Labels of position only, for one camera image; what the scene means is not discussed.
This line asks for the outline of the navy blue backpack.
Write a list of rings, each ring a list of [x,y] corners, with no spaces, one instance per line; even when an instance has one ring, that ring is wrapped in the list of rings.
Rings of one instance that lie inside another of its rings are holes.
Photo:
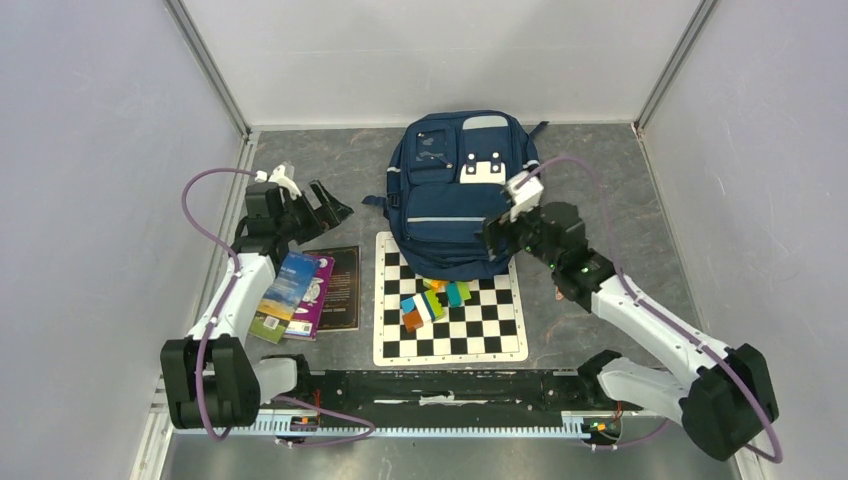
[[[410,124],[386,170],[386,193],[368,195],[400,253],[422,277],[470,281],[507,272],[503,247],[487,247],[485,221],[508,211],[512,177],[539,164],[534,138],[511,115],[495,110],[431,113]]]

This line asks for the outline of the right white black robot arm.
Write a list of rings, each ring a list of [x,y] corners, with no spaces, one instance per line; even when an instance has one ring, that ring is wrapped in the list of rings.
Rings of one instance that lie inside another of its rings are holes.
[[[679,425],[716,460],[728,460],[769,439],[767,460],[783,452],[773,423],[779,409],[764,355],[749,344],[730,347],[680,320],[638,289],[617,263],[593,249],[576,206],[553,202],[529,211],[506,211],[485,221],[480,234],[491,253],[525,251],[545,263],[559,292],[616,326],[662,364],[638,365],[604,351],[584,363],[577,382],[591,408],[621,401]]]

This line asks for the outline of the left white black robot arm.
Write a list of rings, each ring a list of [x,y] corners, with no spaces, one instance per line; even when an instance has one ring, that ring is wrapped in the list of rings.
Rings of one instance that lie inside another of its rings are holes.
[[[306,405],[313,379],[302,359],[282,355],[252,362],[244,343],[263,295],[277,277],[291,242],[303,244],[337,227],[353,210],[323,184],[309,184],[319,205],[274,182],[245,190],[246,213],[224,245],[227,270],[206,311],[182,338],[160,352],[168,411],[177,429],[247,427],[262,405],[279,397]]]

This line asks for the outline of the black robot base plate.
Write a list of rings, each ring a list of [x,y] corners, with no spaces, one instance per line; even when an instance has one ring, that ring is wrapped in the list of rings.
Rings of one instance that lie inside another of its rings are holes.
[[[289,397],[379,428],[554,427],[567,412],[632,412],[574,370],[325,370]]]

